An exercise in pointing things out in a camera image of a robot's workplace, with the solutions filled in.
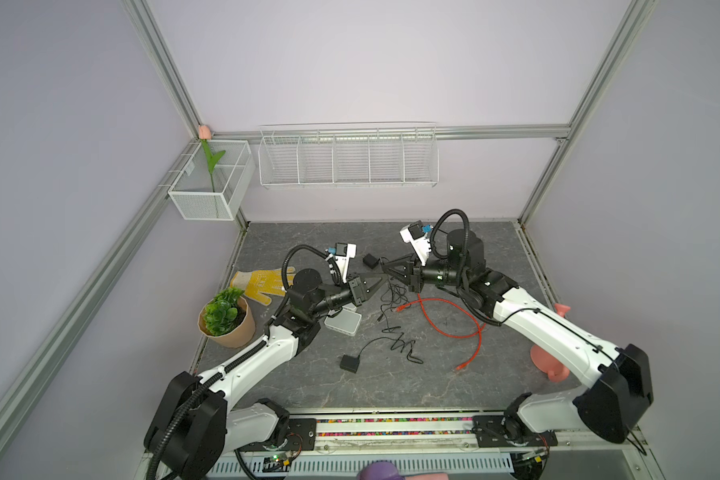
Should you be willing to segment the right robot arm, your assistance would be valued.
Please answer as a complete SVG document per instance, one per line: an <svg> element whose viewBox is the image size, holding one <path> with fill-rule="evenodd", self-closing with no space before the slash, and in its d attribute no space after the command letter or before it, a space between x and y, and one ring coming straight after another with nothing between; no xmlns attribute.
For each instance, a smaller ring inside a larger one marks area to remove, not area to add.
<svg viewBox="0 0 720 480"><path fill-rule="evenodd" d="M462 226L447 234L445 251L438 251L435 241L441 222L415 221L400 231L412 254L383 262L383 271L414 293L433 285L458 298L476 320L523 335L579 381L563 392L518 396L503 414L505 438L522 444L548 431L587 429L614 444L632 440L654 402L648 355L633 344L619 347L587 332L489 268L465 212L451 209L441 218L452 216Z"/></svg>

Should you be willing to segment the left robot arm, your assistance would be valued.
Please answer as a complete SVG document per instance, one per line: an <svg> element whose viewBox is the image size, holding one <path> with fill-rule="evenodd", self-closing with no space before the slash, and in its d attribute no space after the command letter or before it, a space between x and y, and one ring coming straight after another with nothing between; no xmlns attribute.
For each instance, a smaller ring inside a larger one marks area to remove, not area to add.
<svg viewBox="0 0 720 480"><path fill-rule="evenodd" d="M151 455L146 478L157 478L159 466L165 465L170 479L201 479L225 453L251 444L285 444L286 409L266 398L246 408L238 402L309 346L322 319L372 299L387 278L370 272L335 285L307 268L287 280L285 297L264 335L214 368L198 375L182 372L171 380L145 435Z"/></svg>

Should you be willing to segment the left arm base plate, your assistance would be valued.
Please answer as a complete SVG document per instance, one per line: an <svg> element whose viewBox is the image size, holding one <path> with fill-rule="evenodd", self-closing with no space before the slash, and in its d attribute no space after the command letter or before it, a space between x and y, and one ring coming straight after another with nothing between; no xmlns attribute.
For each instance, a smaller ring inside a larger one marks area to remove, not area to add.
<svg viewBox="0 0 720 480"><path fill-rule="evenodd" d="M317 419L314 417L291 417L277 427L272 438L240 448L242 452L265 451L313 451L317 440Z"/></svg>

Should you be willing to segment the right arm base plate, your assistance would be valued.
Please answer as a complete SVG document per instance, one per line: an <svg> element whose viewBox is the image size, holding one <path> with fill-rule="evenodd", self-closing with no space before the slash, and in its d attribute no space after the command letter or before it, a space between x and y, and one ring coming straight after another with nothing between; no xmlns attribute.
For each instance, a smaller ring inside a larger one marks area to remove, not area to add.
<svg viewBox="0 0 720 480"><path fill-rule="evenodd" d="M553 431L535 433L519 420L504 415L475 415L471 432L481 448L489 447L553 447L558 445Z"/></svg>

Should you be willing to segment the black power adapter with cable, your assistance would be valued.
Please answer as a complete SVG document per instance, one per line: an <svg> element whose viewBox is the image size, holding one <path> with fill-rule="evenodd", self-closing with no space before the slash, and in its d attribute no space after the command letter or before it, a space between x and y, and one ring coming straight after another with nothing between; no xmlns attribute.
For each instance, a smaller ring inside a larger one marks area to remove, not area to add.
<svg viewBox="0 0 720 480"><path fill-rule="evenodd" d="M414 347L416 340L409 338L403 332L400 325L393 325L390 322L390 315L397 307L403 306L408 302L406 289L397 283L389 280L386 290L381 295L381 304L379 307L379 315L377 322L382 325L381 335L369 340L356 355L343 355L339 367L350 373L357 373L361 364L363 353L373 344L379 342L388 342L389 350L402 354L405 360L415 365L423 365L424 360L415 354Z"/></svg>

